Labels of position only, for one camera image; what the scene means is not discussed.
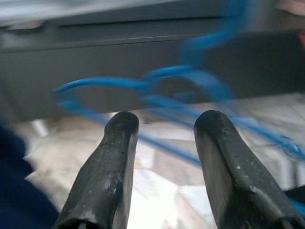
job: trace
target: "blue cable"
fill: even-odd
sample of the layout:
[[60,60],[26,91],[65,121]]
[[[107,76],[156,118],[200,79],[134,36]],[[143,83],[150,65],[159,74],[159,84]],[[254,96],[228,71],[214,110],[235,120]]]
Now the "blue cable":
[[[238,8],[240,9],[241,13],[239,15],[230,17],[228,20],[224,20],[224,24],[221,27],[222,30],[213,34],[208,34],[186,41],[182,46],[181,55],[179,57],[179,61],[181,63],[180,65],[165,67],[148,73],[144,76],[143,80],[126,79],[125,77],[95,77],[67,83],[54,90],[57,103],[66,110],[105,125],[108,122],[108,119],[92,110],[82,107],[78,103],[77,94],[75,91],[71,91],[71,89],[92,85],[120,87],[137,91],[140,98],[151,106],[171,108],[191,117],[195,121],[203,111],[190,109],[183,103],[156,94],[157,86],[162,80],[169,77],[178,77],[194,84],[202,92],[207,93],[213,101],[217,102],[217,104],[227,105],[227,107],[224,106],[223,108],[225,113],[228,114],[229,118],[235,125],[240,125],[250,129],[254,133],[261,135],[285,150],[288,150],[288,152],[284,152],[286,152],[289,157],[305,160],[305,154],[298,145],[284,139],[281,135],[274,133],[268,128],[245,120],[245,118],[242,117],[241,109],[234,102],[232,102],[235,99],[235,96],[230,87],[215,77],[214,74],[200,69],[203,64],[205,50],[232,39],[243,29],[246,19],[247,3],[247,0],[230,0],[226,10],[231,12],[232,10]],[[147,111],[155,114],[158,117],[164,118],[165,120],[169,120],[193,129],[193,123],[182,120],[173,114],[156,109],[148,109]],[[156,147],[159,147],[196,166],[201,166],[200,160],[197,156],[193,156],[192,154],[189,154],[188,152],[185,152],[172,145],[166,144],[163,141],[151,139],[143,134],[139,134],[139,139],[144,140],[149,144],[153,144]],[[295,200],[291,200],[291,202],[293,206],[301,214],[303,214],[303,216],[305,216],[305,205],[302,205]]]

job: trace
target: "white floor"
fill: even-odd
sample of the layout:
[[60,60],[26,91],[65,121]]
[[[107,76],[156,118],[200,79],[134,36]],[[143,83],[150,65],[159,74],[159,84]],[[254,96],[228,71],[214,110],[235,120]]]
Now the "white floor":
[[[247,113],[303,143],[305,139],[305,96],[289,94],[240,101]],[[214,104],[198,104],[203,111]],[[61,209],[78,170],[103,137],[103,127],[80,117],[48,121],[49,134],[39,137],[30,123],[14,128],[28,143],[28,160],[36,171],[28,179],[42,188]],[[155,120],[143,122],[140,131],[196,153],[191,130]],[[305,167],[291,162],[274,144],[240,130],[279,185],[305,184]],[[214,219],[205,191],[201,169],[159,149],[138,142],[134,165],[130,229],[213,229]]]

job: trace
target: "dark blue fabric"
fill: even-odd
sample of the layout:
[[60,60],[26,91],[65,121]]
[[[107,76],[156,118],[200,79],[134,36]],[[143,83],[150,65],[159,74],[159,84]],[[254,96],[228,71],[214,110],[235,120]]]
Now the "dark blue fabric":
[[33,172],[24,156],[22,139],[0,125],[0,228],[51,229],[59,213],[41,191],[24,180]]

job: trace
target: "floor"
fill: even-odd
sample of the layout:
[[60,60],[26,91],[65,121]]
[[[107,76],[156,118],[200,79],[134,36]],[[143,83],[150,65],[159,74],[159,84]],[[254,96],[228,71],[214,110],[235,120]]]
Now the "floor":
[[[305,137],[305,95],[286,94],[240,100],[239,104],[256,120],[303,142]],[[202,111],[214,104],[197,104]],[[140,131],[196,154],[191,130],[145,117],[136,111]],[[36,171],[27,179],[43,189],[60,210],[74,179],[103,137],[103,127],[81,117],[48,120],[49,134],[39,137],[30,123],[15,124],[28,143],[27,159]],[[275,145],[239,129],[283,189],[305,184],[305,166],[290,161]],[[138,142],[134,164],[129,229],[214,229],[216,228],[200,168],[162,150]]]

